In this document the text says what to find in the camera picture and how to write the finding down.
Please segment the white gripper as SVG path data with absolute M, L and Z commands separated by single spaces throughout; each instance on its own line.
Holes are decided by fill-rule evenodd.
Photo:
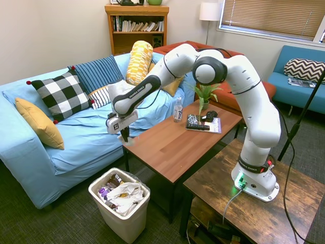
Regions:
M 126 117 L 118 117 L 116 113 L 111 112 L 108 114 L 106 120 L 107 132 L 109 134 L 117 134 L 121 131 L 121 136 L 125 142 L 128 142 L 129 138 L 129 126 L 138 119 L 138 112 L 133 111 Z

